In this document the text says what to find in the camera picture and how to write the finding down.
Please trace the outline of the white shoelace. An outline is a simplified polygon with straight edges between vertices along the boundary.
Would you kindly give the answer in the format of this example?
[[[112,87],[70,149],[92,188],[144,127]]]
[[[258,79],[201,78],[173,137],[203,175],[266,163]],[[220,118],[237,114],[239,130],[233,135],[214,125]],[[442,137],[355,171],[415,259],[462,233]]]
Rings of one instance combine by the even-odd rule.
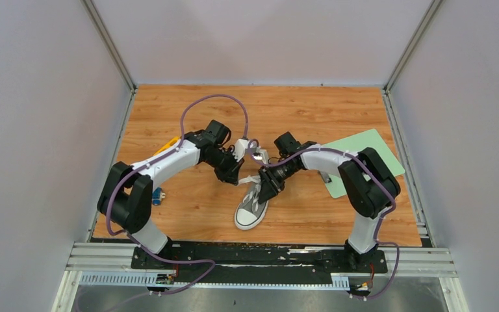
[[[242,201],[237,209],[245,210],[252,214],[257,214],[259,211],[259,204],[257,202],[258,194],[261,188],[261,179],[257,175],[249,175],[248,177],[239,179],[239,185],[248,184],[249,189],[244,195]]]

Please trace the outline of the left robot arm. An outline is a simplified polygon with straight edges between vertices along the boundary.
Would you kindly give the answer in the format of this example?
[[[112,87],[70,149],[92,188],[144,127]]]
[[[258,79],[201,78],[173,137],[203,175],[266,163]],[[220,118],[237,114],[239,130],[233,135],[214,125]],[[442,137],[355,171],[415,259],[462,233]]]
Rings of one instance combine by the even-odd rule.
[[[151,220],[153,194],[168,179],[200,163],[211,166],[219,181],[237,185],[249,140],[242,137],[226,148],[224,141],[230,134],[228,127],[212,120],[206,129],[184,134],[172,147],[146,160],[131,165],[117,162],[110,169],[97,210],[149,250],[150,263],[168,267],[173,251],[166,246],[168,236]]]

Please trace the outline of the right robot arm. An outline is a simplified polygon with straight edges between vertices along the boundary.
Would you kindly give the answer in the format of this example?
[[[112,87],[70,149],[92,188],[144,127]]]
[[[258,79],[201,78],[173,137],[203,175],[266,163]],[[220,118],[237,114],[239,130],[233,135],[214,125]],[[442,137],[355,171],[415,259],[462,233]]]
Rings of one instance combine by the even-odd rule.
[[[257,203],[266,203],[285,189],[285,181],[300,170],[314,170],[339,177],[356,212],[346,241],[345,262],[362,271],[371,262],[370,252],[379,244],[377,236],[384,217],[396,208],[400,184],[379,153],[367,147],[356,153],[325,147],[313,141],[304,144],[286,132],[275,139],[281,160],[259,169]]]

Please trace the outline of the grey canvas sneaker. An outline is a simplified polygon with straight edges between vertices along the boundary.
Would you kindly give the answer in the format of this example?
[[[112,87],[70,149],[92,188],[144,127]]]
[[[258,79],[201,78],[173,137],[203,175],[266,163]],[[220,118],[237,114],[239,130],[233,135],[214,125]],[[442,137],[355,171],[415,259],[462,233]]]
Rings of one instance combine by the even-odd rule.
[[[249,188],[239,203],[235,215],[235,226],[243,231],[250,230],[261,223],[267,208],[268,202],[259,203],[259,193],[261,191],[261,179],[257,175],[249,175],[248,177],[238,180],[238,185],[249,184]]]

